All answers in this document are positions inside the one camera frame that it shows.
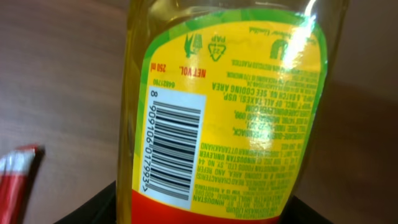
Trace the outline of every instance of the bottle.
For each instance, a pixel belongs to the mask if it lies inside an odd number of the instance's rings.
[[[118,223],[277,223],[347,5],[133,1]]]

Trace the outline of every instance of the yellow label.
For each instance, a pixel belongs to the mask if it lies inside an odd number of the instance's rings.
[[[133,189],[203,215],[279,216],[325,71],[322,32],[289,12],[226,11],[170,29],[142,69]]]

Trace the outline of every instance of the red packet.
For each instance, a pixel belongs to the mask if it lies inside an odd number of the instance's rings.
[[[0,224],[15,224],[38,145],[19,147],[0,157]]]

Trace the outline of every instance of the barcode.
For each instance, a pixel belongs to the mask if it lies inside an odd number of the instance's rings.
[[[147,101],[140,191],[189,209],[206,98],[152,86]]]

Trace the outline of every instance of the wooden table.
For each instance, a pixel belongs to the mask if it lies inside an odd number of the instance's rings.
[[[24,223],[116,178],[126,3],[0,1],[0,154],[45,144]],[[297,195],[336,223],[394,223],[396,103],[332,82]]]

